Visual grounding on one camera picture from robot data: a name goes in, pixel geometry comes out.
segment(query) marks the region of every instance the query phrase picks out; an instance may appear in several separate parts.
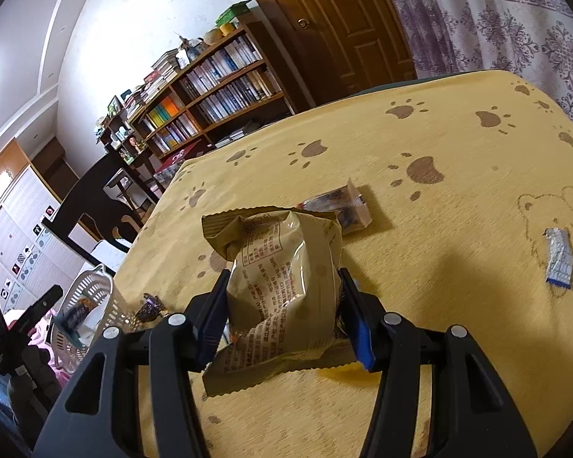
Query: picture frame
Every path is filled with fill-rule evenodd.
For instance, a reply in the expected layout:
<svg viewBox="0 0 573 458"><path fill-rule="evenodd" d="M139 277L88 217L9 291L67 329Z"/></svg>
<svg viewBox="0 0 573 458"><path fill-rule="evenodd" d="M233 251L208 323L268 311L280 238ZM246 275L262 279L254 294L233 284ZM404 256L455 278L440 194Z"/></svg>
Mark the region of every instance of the picture frame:
<svg viewBox="0 0 573 458"><path fill-rule="evenodd" d="M121 111L121 102L117 96L113 96L108 103L108 118L113 119Z"/></svg>

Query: silver screw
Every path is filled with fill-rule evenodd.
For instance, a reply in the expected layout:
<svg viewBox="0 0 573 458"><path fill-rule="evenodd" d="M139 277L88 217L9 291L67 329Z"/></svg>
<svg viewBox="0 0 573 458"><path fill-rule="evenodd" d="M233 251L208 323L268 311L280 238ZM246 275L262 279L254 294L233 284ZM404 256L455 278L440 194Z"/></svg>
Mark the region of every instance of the silver screw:
<svg viewBox="0 0 573 458"><path fill-rule="evenodd" d="M450 332L457 338L464 338L467 335L467 329L463 326L452 326L450 327Z"/></svg>
<svg viewBox="0 0 573 458"><path fill-rule="evenodd" d="M104 334L102 334L106 339L114 339L119 335L119 328L112 326L112 327L107 327L104 330Z"/></svg>
<svg viewBox="0 0 573 458"><path fill-rule="evenodd" d="M181 326L185 323L185 320L187 320L185 315L182 313L175 313L174 315L170 315L170 318L168 318L168 324L174 327Z"/></svg>
<svg viewBox="0 0 573 458"><path fill-rule="evenodd" d="M390 326L398 326L401 323L401 316L398 313L384 314L384 323Z"/></svg>

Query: curtain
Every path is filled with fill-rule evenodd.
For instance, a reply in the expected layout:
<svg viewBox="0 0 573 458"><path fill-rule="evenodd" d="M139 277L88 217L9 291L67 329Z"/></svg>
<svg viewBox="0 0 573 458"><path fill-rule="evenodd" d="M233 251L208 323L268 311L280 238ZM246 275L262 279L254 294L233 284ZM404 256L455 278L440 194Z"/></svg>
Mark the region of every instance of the curtain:
<svg viewBox="0 0 573 458"><path fill-rule="evenodd" d="M565 0L392 0L418 77L502 69L573 121L573 12Z"/></svg>

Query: ceiling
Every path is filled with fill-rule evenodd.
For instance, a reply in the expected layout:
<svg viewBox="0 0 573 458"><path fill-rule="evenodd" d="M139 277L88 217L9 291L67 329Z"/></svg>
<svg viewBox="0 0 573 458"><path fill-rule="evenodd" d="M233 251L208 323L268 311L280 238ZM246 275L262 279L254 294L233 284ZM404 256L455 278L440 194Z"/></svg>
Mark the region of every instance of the ceiling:
<svg viewBox="0 0 573 458"><path fill-rule="evenodd" d="M0 151L16 137L32 157L55 135L59 72L85 1L0 6Z"/></svg>

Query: yellow snack wrapper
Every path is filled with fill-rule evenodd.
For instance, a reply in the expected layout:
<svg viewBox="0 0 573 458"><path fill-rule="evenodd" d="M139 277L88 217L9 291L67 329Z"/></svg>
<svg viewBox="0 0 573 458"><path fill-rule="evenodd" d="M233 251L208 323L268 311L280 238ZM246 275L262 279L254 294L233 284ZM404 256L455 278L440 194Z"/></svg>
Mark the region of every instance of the yellow snack wrapper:
<svg viewBox="0 0 573 458"><path fill-rule="evenodd" d="M355 360L335 326L342 231L333 213L263 207L202 218L212 248L233 262L232 339L203 375L217 396L292 370Z"/></svg>

